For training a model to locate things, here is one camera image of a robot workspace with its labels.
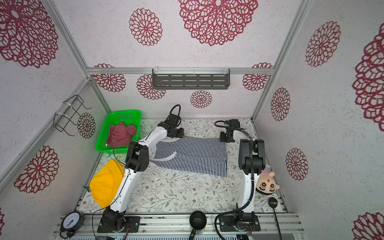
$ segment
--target yellow hat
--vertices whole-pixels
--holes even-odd
[[[95,201],[108,207],[115,197],[124,177],[124,166],[111,159],[91,180],[89,187]]]

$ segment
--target black mug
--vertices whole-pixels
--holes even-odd
[[[194,211],[189,217],[189,224],[192,227],[192,232],[189,235],[189,240],[193,240],[195,238],[196,233],[201,234],[203,232],[202,230],[207,224],[207,217],[201,211]]]

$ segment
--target black cup handle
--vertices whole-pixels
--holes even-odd
[[[196,235],[196,230],[192,229],[191,235],[189,235],[189,240],[193,240],[195,238],[195,235]]]

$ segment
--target clock face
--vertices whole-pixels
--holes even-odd
[[[80,215],[77,212],[71,213],[68,215],[63,222],[63,227],[65,229],[70,229],[76,225],[76,223],[79,222]]]

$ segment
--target striped shirt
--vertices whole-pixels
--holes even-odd
[[[227,176],[227,149],[219,138],[200,138],[184,136],[177,141],[156,145],[155,159],[166,158],[177,152],[168,161],[153,161],[158,167],[185,172]]]

